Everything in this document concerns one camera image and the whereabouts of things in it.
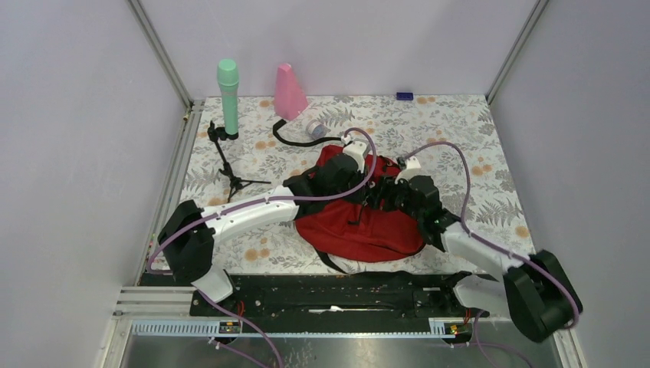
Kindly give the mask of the clear glitter jar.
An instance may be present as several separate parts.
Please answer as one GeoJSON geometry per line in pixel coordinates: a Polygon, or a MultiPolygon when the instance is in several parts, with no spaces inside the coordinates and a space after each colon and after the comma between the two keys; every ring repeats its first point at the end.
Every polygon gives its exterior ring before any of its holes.
{"type": "Polygon", "coordinates": [[[313,140],[319,140],[325,138],[330,129],[319,120],[311,120],[306,126],[306,132],[313,140]]]}

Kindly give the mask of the red backpack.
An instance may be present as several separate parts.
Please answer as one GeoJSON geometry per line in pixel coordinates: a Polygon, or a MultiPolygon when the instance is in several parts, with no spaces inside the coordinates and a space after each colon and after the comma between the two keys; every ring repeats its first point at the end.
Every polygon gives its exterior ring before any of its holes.
{"type": "Polygon", "coordinates": [[[362,190],[351,199],[337,199],[294,223],[321,261],[339,272],[343,269],[334,264],[333,256],[376,263],[407,258],[425,247],[416,220],[403,212],[371,206],[362,190]]]}

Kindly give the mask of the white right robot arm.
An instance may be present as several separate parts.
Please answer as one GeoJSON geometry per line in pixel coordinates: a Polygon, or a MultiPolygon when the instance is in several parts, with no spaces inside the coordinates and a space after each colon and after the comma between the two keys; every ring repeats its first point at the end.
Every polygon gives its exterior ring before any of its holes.
{"type": "Polygon", "coordinates": [[[385,212],[400,211],[414,219],[428,245],[462,257],[490,275],[470,276],[441,292],[441,309],[458,316],[477,308],[509,318],[529,340],[540,343],[568,327],[583,304],[561,263],[550,251],[519,255],[470,232],[466,222],[447,210],[429,176],[409,180],[380,178],[366,203],[385,212]]]}

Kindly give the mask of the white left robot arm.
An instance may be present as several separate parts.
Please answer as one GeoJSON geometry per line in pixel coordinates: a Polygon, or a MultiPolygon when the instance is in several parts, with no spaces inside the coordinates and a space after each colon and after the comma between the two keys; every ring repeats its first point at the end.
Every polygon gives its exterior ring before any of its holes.
{"type": "Polygon", "coordinates": [[[167,274],[180,284],[196,284],[208,296],[208,305],[230,314],[238,295],[228,274],[212,263],[215,243],[278,222],[302,219],[321,212],[330,202],[359,191],[371,179],[376,158],[341,153],[321,167],[287,179],[283,185],[248,200],[200,208],[194,201],[179,204],[159,232],[159,247],[151,258],[163,255],[167,274]]]}

